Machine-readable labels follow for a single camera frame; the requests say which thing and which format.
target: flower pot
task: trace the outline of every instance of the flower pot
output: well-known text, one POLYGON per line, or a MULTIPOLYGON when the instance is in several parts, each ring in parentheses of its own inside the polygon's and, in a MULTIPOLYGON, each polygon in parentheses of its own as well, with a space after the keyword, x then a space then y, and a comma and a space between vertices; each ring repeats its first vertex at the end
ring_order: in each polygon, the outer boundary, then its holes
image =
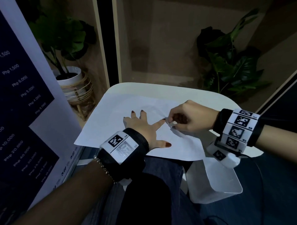
MULTIPOLYGON (((69 79, 57 80, 58 84, 62 88, 64 95, 69 102, 78 101, 79 96, 86 93, 84 84, 80 83, 83 79, 81 69, 76 66, 68 66, 67 69, 70 73, 76 73, 77 75, 69 79)), ((53 73, 55 77, 60 75, 60 72, 57 69, 53 70, 53 73)))

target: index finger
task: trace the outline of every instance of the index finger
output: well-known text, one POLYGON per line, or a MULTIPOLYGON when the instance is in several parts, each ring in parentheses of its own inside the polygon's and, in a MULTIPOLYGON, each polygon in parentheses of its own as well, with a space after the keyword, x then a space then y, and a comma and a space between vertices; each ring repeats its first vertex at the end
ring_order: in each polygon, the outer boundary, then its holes
POLYGON ((169 123, 173 121, 173 115, 177 113, 183 113, 182 104, 170 110, 169 116, 168 116, 169 123))

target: tabletop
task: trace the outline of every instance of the tabletop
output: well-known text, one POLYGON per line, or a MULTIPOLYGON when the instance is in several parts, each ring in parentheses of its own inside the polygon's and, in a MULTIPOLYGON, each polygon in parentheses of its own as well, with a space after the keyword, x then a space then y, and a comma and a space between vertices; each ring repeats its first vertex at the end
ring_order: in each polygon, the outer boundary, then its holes
MULTIPOLYGON (((233 100, 219 93, 159 84, 119 83, 109 88, 106 93, 135 94, 151 98, 174 100, 179 104, 182 104, 186 100, 190 99, 218 111, 221 111, 222 109, 234 110, 240 108, 233 100)), ((219 134, 213 130, 210 130, 210 132, 219 136, 219 134)), ((209 135, 202 132, 198 137, 203 144, 203 138, 207 138, 208 136, 209 135)), ((248 146, 246 147, 244 153, 250 157, 257 157, 263 154, 263 152, 256 147, 248 146)))

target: forearm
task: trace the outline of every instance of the forearm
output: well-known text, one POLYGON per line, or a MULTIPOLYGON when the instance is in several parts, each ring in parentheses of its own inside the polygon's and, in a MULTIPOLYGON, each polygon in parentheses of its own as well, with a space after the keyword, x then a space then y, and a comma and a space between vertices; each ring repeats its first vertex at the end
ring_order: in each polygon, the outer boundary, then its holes
POLYGON ((294 132, 265 125, 255 146, 297 163, 297 134, 294 132))
POLYGON ((51 192, 14 225, 81 224, 113 181, 96 161, 51 192))

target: wire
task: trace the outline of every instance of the wire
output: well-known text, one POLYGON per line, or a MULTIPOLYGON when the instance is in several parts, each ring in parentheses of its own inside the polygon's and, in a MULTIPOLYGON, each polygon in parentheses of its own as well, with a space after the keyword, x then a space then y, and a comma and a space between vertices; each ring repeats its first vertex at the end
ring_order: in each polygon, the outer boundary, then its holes
POLYGON ((209 218, 211 218, 211 217, 215 217, 215 218, 218 218, 219 220, 221 220, 221 221, 223 221, 226 225, 229 225, 225 220, 223 220, 221 217, 218 217, 218 216, 215 216, 215 215, 212 215, 212 216, 208 216, 208 217, 206 217, 206 219, 205 220, 208 220, 209 218))
POLYGON ((265 198, 264 198, 264 182, 263 182, 263 175, 262 172, 260 170, 260 167, 258 166, 258 164, 254 161, 254 159, 248 155, 245 154, 240 154, 240 156, 245 156, 248 157, 249 159, 252 160, 253 163, 255 163, 255 165, 257 166, 260 176, 261 176, 261 186, 262 186, 262 200, 261 200, 261 225, 264 225, 264 209, 265 209, 265 198))

